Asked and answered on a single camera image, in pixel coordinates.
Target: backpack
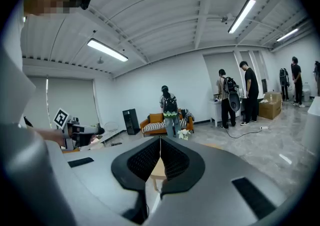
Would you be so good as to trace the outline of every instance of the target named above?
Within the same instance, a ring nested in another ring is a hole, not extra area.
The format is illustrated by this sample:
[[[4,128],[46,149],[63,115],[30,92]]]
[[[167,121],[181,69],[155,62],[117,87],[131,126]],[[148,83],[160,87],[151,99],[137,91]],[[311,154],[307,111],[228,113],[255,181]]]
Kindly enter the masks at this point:
[[[238,87],[238,86],[237,86],[236,82],[232,78],[230,78],[230,77],[224,78],[223,90],[226,93],[234,93],[234,92],[236,92],[236,87]]]
[[[163,116],[165,118],[176,118],[178,114],[177,102],[169,97],[163,102]]]
[[[280,69],[279,78],[280,78],[280,85],[284,87],[286,85],[286,71],[284,69]]]

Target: person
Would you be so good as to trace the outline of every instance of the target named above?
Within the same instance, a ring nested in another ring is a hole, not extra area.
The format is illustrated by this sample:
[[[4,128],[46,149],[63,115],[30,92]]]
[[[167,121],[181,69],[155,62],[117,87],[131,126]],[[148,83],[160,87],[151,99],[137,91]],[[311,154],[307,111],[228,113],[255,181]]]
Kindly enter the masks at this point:
[[[318,88],[318,96],[320,96],[320,63],[318,61],[314,64],[314,78]]]
[[[11,13],[0,40],[1,47],[4,48],[6,54],[22,71],[23,59],[20,44],[21,31],[24,26],[24,18],[30,14],[45,15],[51,13],[66,13],[70,8],[78,7],[81,0],[20,0]],[[23,116],[21,116],[20,125],[27,127]],[[44,140],[52,140],[63,146],[64,139],[61,130],[39,130],[28,127],[30,131],[36,131]]]
[[[294,56],[292,58],[292,78],[295,87],[295,102],[293,102],[294,106],[299,106],[300,108],[304,108],[305,106],[302,104],[302,78],[301,78],[301,68],[298,65],[298,59]]]
[[[289,87],[289,74],[287,72],[287,70],[284,68],[283,71],[285,72],[285,82],[283,84],[283,86],[281,85],[281,91],[282,91],[282,100],[283,101],[289,101],[289,95],[288,95],[288,87]]]
[[[236,125],[236,113],[232,110],[229,102],[229,95],[224,90],[224,81],[225,81],[226,73],[225,70],[219,70],[219,79],[216,84],[219,90],[219,96],[222,99],[221,101],[221,118],[222,118],[222,126],[221,128],[228,129],[228,113],[230,114],[231,125],[234,127]]]
[[[164,124],[165,124],[165,129],[168,137],[174,137],[174,129],[175,129],[175,134],[178,133],[178,131],[181,130],[181,125],[180,125],[180,119],[179,119],[179,113],[178,113],[178,106],[177,106],[177,98],[175,95],[172,93],[169,93],[169,89],[167,86],[162,86],[161,88],[162,91],[162,96],[160,97],[160,107],[163,112],[164,116]],[[166,116],[166,104],[170,102],[171,105],[174,106],[174,109],[170,112],[174,113],[173,116],[167,117]]]
[[[250,119],[253,122],[257,122],[259,87],[256,74],[248,66],[248,63],[246,61],[242,61],[239,66],[246,72],[244,75],[247,91],[245,100],[245,121],[241,123],[241,126],[245,126],[249,124]]]

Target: fluorescent light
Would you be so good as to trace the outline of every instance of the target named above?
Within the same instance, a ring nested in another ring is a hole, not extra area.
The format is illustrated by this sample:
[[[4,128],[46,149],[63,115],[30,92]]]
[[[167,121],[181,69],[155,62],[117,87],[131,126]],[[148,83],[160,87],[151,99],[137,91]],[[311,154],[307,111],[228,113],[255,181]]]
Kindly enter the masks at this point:
[[[122,54],[120,54],[119,52],[115,51],[114,49],[108,47],[107,45],[97,41],[96,39],[90,39],[87,43],[88,46],[95,48],[97,50],[100,50],[101,52],[109,55],[109,56],[113,56],[116,59],[119,59],[122,62],[126,62],[128,60],[128,58]]]
[[[282,36],[282,37],[280,37],[278,40],[276,40],[276,41],[281,41],[281,40],[283,40],[283,39],[285,39],[285,38],[287,38],[288,36],[290,36],[290,35],[292,35],[292,34],[294,34],[295,32],[298,32],[298,28],[296,28],[296,29],[294,29],[294,30],[292,30],[291,32],[289,32],[289,33],[287,33],[287,34],[285,34],[284,36]]]
[[[228,33],[234,33],[235,30],[239,27],[241,22],[244,20],[244,18],[248,15],[249,11],[252,9],[252,7],[255,4],[255,0],[246,0],[246,3],[242,7],[239,15],[235,18],[234,23],[228,30]]]

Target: pillow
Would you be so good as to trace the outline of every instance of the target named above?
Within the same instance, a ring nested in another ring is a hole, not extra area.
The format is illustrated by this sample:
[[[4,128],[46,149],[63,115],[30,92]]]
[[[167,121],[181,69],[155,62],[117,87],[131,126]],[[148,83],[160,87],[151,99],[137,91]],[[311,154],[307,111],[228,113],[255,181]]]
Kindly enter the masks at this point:
[[[162,122],[162,113],[150,114],[150,123]]]

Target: black computer tower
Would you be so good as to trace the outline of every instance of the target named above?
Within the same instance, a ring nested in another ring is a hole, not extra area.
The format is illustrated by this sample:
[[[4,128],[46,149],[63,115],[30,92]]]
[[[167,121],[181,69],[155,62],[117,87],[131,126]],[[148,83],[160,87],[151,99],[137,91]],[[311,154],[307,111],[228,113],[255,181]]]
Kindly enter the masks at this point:
[[[135,135],[140,131],[137,114],[135,109],[123,111],[123,118],[128,135]]]

